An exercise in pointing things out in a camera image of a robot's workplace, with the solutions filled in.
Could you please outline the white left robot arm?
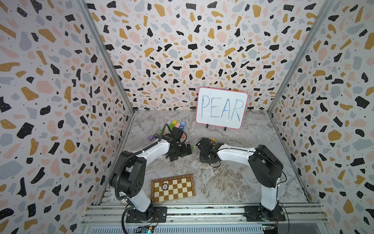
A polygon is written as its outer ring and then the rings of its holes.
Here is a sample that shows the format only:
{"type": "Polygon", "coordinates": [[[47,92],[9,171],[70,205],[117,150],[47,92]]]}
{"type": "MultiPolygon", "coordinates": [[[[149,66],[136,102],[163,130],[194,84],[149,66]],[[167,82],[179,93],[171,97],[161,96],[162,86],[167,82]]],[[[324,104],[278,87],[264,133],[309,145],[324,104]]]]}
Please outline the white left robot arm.
{"type": "Polygon", "coordinates": [[[171,161],[192,154],[191,145],[186,144],[187,134],[180,128],[168,124],[150,145],[135,152],[120,153],[109,184],[115,190],[116,199],[125,200],[140,213],[150,213],[153,202],[142,190],[147,166],[161,156],[171,161]]]}

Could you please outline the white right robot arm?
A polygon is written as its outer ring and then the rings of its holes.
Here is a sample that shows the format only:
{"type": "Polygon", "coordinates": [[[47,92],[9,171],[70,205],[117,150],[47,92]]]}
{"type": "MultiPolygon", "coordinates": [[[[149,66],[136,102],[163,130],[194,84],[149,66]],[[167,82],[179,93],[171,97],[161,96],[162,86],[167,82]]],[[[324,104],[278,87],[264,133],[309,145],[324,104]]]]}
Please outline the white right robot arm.
{"type": "Polygon", "coordinates": [[[282,183],[283,164],[264,145],[255,148],[229,146],[213,142],[203,137],[196,144],[200,150],[201,163],[232,161],[249,166],[257,181],[261,184],[261,202],[259,205],[244,207],[244,217],[252,221],[285,221],[285,211],[279,203],[278,189],[282,183]]]}

